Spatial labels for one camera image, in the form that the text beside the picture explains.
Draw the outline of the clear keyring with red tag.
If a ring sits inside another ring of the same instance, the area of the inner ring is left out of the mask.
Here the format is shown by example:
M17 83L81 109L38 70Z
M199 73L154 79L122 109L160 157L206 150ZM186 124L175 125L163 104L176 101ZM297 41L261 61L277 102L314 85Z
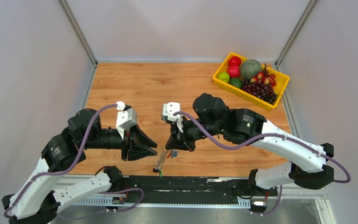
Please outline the clear keyring with red tag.
M167 159L177 157L179 151L177 149L164 149L158 160L154 163L153 172L158 173L159 177L163 176L162 167Z

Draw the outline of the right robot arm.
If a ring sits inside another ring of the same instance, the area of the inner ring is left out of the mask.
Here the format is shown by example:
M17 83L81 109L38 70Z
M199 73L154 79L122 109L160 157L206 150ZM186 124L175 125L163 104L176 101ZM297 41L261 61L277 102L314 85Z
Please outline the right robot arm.
M170 102L162 107L162 120L171 125L165 145L168 150L194 151L196 141L221 135L236 150L244 146L259 147L286 159L286 163L268 169L253 169L248 190L254 195L277 185L294 183L305 189L321 189L334 181L334 169L327 165L334 155L329 143L311 144L275 126L250 109L231 109L223 100L201 94L193 102L197 118L181 111L180 104Z

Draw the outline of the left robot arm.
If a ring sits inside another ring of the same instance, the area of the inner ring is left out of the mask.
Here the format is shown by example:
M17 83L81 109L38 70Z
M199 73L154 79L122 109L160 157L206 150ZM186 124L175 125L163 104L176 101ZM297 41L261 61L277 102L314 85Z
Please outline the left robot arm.
M55 185L76 164L86 159L86 149L120 150L124 161L156 156L157 143L138 126L129 105L118 109L115 128L102 128L100 110L82 109L68 120L41 152L37 166L22 188L2 198L4 217L11 224L47 224L70 205L97 193L122 194L124 177L115 166L107 166L92 178L63 189Z

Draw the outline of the light green apple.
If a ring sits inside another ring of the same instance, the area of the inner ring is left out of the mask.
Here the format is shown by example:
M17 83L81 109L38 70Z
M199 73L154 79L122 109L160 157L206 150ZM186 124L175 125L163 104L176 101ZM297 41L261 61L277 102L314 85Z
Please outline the light green apple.
M217 79L222 82L229 83L230 75L227 72L221 72L217 75Z

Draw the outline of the dark green lime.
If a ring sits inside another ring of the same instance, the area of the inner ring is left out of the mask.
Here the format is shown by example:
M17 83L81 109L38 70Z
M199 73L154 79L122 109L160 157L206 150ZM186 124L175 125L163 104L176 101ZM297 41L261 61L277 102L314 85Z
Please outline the dark green lime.
M235 88L242 89L243 83L240 78L234 77L229 80L229 84Z

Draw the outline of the pink red apple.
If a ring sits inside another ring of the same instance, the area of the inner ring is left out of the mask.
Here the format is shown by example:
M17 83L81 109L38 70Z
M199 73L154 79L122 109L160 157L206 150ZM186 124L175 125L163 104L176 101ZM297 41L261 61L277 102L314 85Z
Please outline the pink red apple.
M241 76L240 68L237 65L229 66L226 70L230 78L238 78Z

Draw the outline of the red apple back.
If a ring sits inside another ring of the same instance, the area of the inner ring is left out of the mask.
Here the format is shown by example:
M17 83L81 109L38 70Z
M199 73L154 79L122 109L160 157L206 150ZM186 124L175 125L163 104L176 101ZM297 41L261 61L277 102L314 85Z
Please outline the red apple back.
M241 59L238 56L232 56L229 60L228 60L228 66L240 66L241 65Z

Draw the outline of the purple grape bunch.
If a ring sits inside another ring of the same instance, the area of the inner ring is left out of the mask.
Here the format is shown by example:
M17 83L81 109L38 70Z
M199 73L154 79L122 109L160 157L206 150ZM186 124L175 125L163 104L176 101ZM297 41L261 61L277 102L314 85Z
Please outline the purple grape bunch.
M265 85L261 82L250 82L242 80L242 90L259 98L269 104L274 104L277 101L278 95L274 92L270 84Z

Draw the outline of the green grey melon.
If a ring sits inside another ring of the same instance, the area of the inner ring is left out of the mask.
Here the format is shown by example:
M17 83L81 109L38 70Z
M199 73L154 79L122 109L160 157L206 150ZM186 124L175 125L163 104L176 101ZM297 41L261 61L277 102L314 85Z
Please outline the green grey melon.
M243 62L240 66L241 77L244 80L250 80L252 77L256 76L262 70L262 65L259 61L255 59L248 59Z

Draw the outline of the red cherry cluster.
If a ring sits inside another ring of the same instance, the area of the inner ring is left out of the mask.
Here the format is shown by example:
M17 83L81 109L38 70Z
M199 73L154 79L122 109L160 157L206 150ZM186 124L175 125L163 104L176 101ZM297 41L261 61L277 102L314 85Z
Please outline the red cherry cluster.
M267 69L267 67L271 67L272 65L270 64L264 64L264 68L257 73L256 76L252 77L250 79L251 83L261 83L261 84L265 84L268 85L270 84L271 86L273 86L273 88L277 85L276 82L276 75L274 73L270 73L269 70Z

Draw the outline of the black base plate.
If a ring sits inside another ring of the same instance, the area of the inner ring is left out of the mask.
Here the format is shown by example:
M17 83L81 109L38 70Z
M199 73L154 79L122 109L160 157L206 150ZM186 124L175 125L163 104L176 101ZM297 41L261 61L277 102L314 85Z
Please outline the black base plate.
M277 196L276 187L269 190L248 186L243 178L191 177L191 176L141 176L123 177L112 184L110 192L140 188L143 192L125 193L127 202L155 204L235 204L239 199L257 199Z

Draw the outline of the aluminium frame rail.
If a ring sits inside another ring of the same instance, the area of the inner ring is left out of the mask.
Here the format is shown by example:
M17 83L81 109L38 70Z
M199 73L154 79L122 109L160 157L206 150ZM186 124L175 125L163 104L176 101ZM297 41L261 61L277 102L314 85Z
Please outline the aluminium frame rail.
M120 190L140 188L143 192L121 194L94 194L81 198L75 205L165 208L232 208L248 209L252 202L273 206L273 199L328 198L325 189L309 190L286 184L269 190L248 187L245 177L194 176L125 176L119 181Z

